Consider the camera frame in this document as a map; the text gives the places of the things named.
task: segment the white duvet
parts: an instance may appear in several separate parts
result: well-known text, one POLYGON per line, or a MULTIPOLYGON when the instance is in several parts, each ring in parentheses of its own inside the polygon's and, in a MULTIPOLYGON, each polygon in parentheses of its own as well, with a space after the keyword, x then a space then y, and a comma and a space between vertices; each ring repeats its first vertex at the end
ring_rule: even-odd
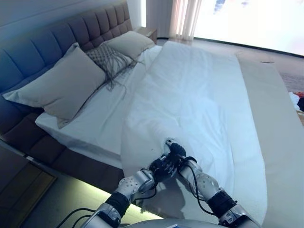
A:
MULTIPOLYGON (((260 223, 267 208, 264 161, 235 56, 167 42, 133 96, 122 130, 122 167, 131 175, 176 139, 260 223)), ((180 179, 158 185, 144 208, 165 217, 217 222, 180 179)))
POLYGON ((133 95, 122 131, 125 175, 147 167, 177 140, 233 193, 234 165, 223 110, 212 100, 210 54, 167 42, 133 95))

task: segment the beige bed runner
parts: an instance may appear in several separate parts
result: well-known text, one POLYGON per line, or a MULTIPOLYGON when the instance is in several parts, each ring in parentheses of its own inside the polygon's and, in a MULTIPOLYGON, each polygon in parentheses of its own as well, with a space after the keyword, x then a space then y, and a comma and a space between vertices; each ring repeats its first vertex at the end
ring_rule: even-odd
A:
POLYGON ((275 67, 239 62, 265 161, 268 209, 263 227, 303 227, 303 126, 275 67))

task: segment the pillow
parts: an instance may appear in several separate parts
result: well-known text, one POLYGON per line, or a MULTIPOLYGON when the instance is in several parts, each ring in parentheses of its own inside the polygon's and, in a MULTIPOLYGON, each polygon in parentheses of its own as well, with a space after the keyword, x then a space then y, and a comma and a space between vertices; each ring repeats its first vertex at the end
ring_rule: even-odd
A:
POLYGON ((105 73, 74 44, 56 65, 24 87, 8 92, 8 101, 42 107, 61 128, 71 121, 90 95, 105 81, 105 73))
POLYGON ((114 79, 119 73, 122 73, 129 67, 133 67, 136 61, 115 51, 105 43, 97 48, 89 50, 86 54, 93 60, 100 68, 105 71, 105 83, 112 89, 114 86, 114 79))
POLYGON ((105 43, 132 59, 137 59, 144 50, 155 46, 153 40, 134 31, 128 31, 105 43))

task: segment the carpet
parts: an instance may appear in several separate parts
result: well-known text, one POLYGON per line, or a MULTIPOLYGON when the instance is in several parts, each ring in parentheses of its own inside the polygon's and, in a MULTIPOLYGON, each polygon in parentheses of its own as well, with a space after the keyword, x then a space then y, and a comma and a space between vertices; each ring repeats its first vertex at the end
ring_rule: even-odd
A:
POLYGON ((281 77, 289 92, 304 92, 304 77, 281 73, 281 77))

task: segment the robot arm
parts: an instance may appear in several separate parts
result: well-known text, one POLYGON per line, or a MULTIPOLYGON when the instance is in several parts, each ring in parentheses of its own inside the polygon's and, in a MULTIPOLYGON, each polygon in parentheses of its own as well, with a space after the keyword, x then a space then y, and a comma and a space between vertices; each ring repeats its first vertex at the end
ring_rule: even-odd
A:
POLYGON ((211 176, 203 173, 192 157, 173 140, 166 142, 170 153, 155 160, 149 169, 141 169, 123 178, 114 193, 82 225, 82 228, 117 228, 126 210, 138 194, 153 189, 159 182, 172 177, 176 171, 190 184, 192 193, 205 201, 219 224, 229 228, 261 228, 211 176))
POLYGON ((135 196, 154 186, 153 173, 148 169, 142 169, 130 177, 123 178, 113 194, 81 228, 117 228, 135 196))
MULTIPOLYGON (((174 142, 167 141, 171 152, 181 150, 174 142)), ((192 194, 205 201, 219 224, 229 228, 262 228, 245 209, 237 204, 225 191, 219 187, 218 182, 211 176, 205 174, 194 158, 182 158, 179 174, 190 184, 192 194)))

